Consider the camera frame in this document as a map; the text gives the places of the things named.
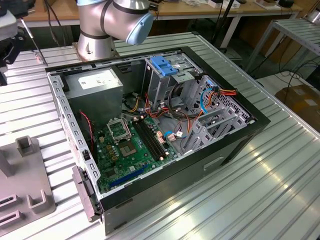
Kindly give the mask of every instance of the gray holder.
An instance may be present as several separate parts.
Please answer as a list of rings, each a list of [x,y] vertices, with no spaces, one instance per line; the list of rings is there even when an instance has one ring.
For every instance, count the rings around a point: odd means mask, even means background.
[[[56,209],[38,140],[0,146],[0,237]]]

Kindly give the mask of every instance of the expansion slot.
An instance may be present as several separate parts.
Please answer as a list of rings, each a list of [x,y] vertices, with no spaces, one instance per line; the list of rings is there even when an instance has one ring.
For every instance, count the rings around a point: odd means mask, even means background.
[[[142,168],[140,168],[138,170],[135,170],[135,171],[129,173],[128,175],[125,175],[125,176],[123,176],[123,177],[121,177],[121,178],[119,178],[119,179],[117,179],[117,180],[115,180],[113,182],[110,182],[109,183],[109,187],[112,188],[114,186],[120,185],[120,184],[122,184],[122,183],[124,183],[124,182],[126,182],[126,181],[128,181],[128,180],[130,180],[130,179],[142,174],[145,171],[145,168],[147,166],[148,166],[148,164],[144,165]]]
[[[134,121],[132,125],[139,134],[139,137],[142,139],[144,145],[150,151],[153,159],[155,161],[163,160],[167,156],[167,153],[163,150],[159,142],[152,135],[145,122],[139,119]]]

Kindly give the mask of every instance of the motherboard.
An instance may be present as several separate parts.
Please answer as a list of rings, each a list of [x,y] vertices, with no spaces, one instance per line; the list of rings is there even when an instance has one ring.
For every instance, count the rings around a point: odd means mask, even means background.
[[[166,141],[160,143],[159,135],[161,131],[149,116],[139,122],[118,119],[98,131],[95,138],[101,192],[106,193],[176,159],[175,150]]]

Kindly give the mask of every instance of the workbench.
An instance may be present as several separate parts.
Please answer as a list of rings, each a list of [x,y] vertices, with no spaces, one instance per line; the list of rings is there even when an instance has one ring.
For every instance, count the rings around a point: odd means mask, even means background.
[[[257,55],[264,46],[267,39],[270,37],[273,30],[278,30],[280,34],[275,39],[274,43],[266,53],[268,56],[278,46],[280,40],[287,36],[297,43],[305,47],[303,54],[300,56],[300,60],[297,61],[296,67],[305,59],[309,51],[320,56],[320,26],[309,22],[306,19],[284,19],[284,20],[273,20],[265,30],[258,44],[254,48],[248,64],[245,67],[245,71],[248,72],[256,60]]]
[[[264,113],[271,123],[231,162],[113,232],[108,239],[311,239],[320,235],[319,133],[267,93],[200,35],[115,42],[121,56],[189,46]],[[49,66],[79,62],[72,46],[43,50]],[[72,179],[75,165],[45,67],[22,52],[0,87],[0,145],[37,137],[56,211],[1,238],[102,240],[89,223]]]
[[[52,5],[58,19],[62,25],[79,25],[78,7],[75,0],[57,0]],[[247,0],[247,3],[241,4],[239,8],[232,8],[228,14],[232,18],[227,33],[221,44],[221,48],[226,48],[228,43],[236,30],[236,27],[241,17],[248,16],[272,16],[272,15],[290,15],[291,19],[295,19],[302,8],[294,4],[291,8],[282,7],[281,9],[266,10],[263,7],[254,3],[254,0]],[[180,2],[162,2],[159,4],[158,14],[154,14],[155,20],[179,20],[179,19],[204,19],[217,18],[219,16],[220,8],[213,8],[207,4],[200,4],[199,6],[190,6],[182,1]],[[52,25],[57,26],[58,23],[54,19],[53,14],[50,15]],[[36,12],[25,17],[28,27],[47,27],[48,16],[46,12]]]

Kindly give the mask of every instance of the metal slotted table surface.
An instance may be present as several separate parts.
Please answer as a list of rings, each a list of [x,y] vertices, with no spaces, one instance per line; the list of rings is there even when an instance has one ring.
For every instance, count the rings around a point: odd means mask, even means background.
[[[108,236],[125,239],[312,239],[320,234],[319,134],[206,40],[192,33],[116,42],[121,55],[189,46],[269,117],[271,123],[234,161]],[[79,61],[72,46],[43,51],[50,66]],[[0,145],[37,137],[56,211],[2,237],[104,239],[89,223],[72,180],[75,165],[43,65],[22,52],[0,87]]]
[[[268,28],[265,30],[263,36],[251,54],[248,65],[245,68],[246,72],[248,72],[252,64],[255,62],[257,55],[274,29],[280,31],[280,35],[278,37],[279,41],[284,35],[286,35],[304,46],[307,50],[320,55],[320,25],[315,25],[303,18],[273,20],[270,22]],[[266,55],[275,49],[277,43],[279,42],[276,40],[272,45],[273,47],[271,47]]]

